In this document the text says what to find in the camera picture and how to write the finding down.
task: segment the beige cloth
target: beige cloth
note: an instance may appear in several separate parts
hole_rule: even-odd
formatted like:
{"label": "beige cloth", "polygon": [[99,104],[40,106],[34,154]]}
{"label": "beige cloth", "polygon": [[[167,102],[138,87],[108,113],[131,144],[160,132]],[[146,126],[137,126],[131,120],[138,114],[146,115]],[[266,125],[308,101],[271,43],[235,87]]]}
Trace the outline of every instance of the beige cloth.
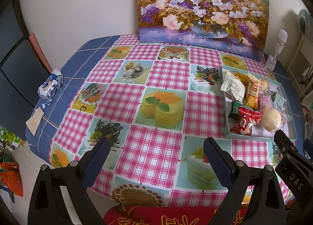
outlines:
{"label": "beige cloth", "polygon": [[26,122],[27,127],[29,128],[30,132],[35,136],[36,130],[39,126],[40,120],[43,116],[44,112],[41,108],[37,108],[35,113],[28,119]]}

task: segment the snack box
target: snack box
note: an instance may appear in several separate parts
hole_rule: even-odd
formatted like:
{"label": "snack box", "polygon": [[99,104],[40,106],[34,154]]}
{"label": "snack box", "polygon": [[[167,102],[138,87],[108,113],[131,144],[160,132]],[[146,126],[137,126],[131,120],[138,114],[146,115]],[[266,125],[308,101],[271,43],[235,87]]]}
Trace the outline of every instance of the snack box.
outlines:
{"label": "snack box", "polygon": [[[250,73],[250,74],[254,75],[255,77],[257,77],[258,79],[266,78],[264,76],[261,76],[261,75],[258,75],[258,74],[252,73],[252,72],[247,72],[245,70],[240,70],[240,69],[229,67],[229,66],[222,66],[221,78],[223,78],[223,80],[225,78],[227,71],[236,71],[236,72],[239,72],[239,73],[242,73],[245,75]],[[289,137],[289,139],[291,141],[295,141],[295,140],[297,140],[295,122],[293,119],[290,104],[289,104],[287,95],[284,91],[284,88],[283,88],[282,84],[280,84],[279,82],[273,81],[269,78],[266,78],[266,79],[270,83],[270,90],[278,92],[281,96],[283,96],[287,100],[285,113],[292,116],[292,119],[285,124],[284,133],[287,135],[287,137]],[[231,138],[231,139],[253,140],[253,141],[263,141],[263,142],[273,141],[275,132],[273,132],[273,133],[268,132],[261,125],[258,125],[258,124],[252,126],[251,136],[245,136],[245,135],[231,133],[229,129],[232,128],[238,122],[235,121],[234,119],[228,118],[228,115],[230,113],[231,106],[232,106],[232,100],[226,96],[225,92],[223,92],[223,97],[224,97],[224,111],[225,111],[224,137]]]}

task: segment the canvas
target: canvas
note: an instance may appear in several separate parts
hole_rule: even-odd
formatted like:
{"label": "canvas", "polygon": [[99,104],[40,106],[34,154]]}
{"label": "canvas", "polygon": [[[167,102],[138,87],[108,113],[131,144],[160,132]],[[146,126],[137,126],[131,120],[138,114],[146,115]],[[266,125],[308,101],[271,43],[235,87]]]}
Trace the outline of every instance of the canvas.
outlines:
{"label": "canvas", "polygon": [[261,61],[269,0],[137,0],[140,42],[204,46]]}

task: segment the white lamp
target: white lamp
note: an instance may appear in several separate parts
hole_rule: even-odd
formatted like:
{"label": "white lamp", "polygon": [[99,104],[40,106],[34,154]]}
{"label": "white lamp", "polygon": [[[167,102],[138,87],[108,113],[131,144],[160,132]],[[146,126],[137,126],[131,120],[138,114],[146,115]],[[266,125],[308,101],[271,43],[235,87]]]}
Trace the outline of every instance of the white lamp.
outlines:
{"label": "white lamp", "polygon": [[281,50],[284,48],[284,44],[287,42],[288,33],[283,29],[279,30],[276,46],[275,46],[275,56],[269,55],[267,58],[265,67],[267,67],[270,71],[273,71],[276,65],[276,56],[281,53]]}

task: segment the orange plastic bag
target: orange plastic bag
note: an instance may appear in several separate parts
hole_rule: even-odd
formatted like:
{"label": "orange plastic bag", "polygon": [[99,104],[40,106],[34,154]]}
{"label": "orange plastic bag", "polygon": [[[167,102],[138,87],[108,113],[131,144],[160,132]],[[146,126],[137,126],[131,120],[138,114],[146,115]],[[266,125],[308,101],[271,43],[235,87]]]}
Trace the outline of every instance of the orange plastic bag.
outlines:
{"label": "orange plastic bag", "polygon": [[0,172],[1,181],[16,195],[23,197],[23,184],[19,173],[15,170]]}
{"label": "orange plastic bag", "polygon": [[16,170],[18,171],[19,165],[14,162],[0,162],[0,169],[4,168],[6,171]]}

